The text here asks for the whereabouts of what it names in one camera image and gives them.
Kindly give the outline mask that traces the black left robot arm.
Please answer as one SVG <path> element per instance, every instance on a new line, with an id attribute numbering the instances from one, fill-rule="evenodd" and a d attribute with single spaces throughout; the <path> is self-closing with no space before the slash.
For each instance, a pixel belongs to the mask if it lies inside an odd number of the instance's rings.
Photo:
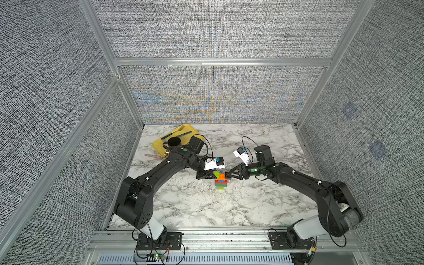
<path id="1" fill-rule="evenodd" d="M 169 155 L 152 170 L 137 178 L 125 178 L 115 201 L 114 214 L 151 239 L 162 241 L 166 227 L 153 216 L 153 198 L 157 191 L 176 173 L 189 168 L 197 179 L 215 179 L 213 170 L 206 170 L 206 156 L 200 156 L 204 141 L 195 135 L 183 145 L 179 138 L 167 142 Z"/>

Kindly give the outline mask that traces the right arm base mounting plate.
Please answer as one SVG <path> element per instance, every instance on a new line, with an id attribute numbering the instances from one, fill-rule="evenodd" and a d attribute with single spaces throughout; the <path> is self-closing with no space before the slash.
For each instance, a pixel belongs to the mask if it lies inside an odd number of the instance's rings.
<path id="1" fill-rule="evenodd" d="M 315 247 L 315 239 L 313 237 L 303 240 L 292 231 L 269 229 L 267 236 L 273 250 L 308 250 Z"/>

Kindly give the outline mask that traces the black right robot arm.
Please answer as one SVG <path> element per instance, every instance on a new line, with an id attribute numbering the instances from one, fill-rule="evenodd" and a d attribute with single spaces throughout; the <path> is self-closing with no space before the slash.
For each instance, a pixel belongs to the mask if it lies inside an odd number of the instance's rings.
<path id="1" fill-rule="evenodd" d="M 321 181 L 285 163 L 276 162 L 267 145 L 257 146 L 254 150 L 257 162 L 243 162 L 225 172 L 225 177 L 247 180 L 251 176 L 263 175 L 267 180 L 288 186 L 317 204 L 317 215 L 299 220 L 287 228 L 286 237 L 291 247 L 325 234 L 332 238 L 342 237 L 364 219 L 345 183 Z"/>

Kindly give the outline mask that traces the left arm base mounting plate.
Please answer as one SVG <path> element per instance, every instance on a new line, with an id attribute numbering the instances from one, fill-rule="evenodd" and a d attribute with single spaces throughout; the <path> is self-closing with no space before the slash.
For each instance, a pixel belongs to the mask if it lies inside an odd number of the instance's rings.
<path id="1" fill-rule="evenodd" d="M 181 250 L 182 249 L 182 233 L 168 232 L 165 237 L 160 237 L 154 241 L 149 236 L 141 233 L 137 240 L 136 248 L 138 251 L 151 250 Z"/>

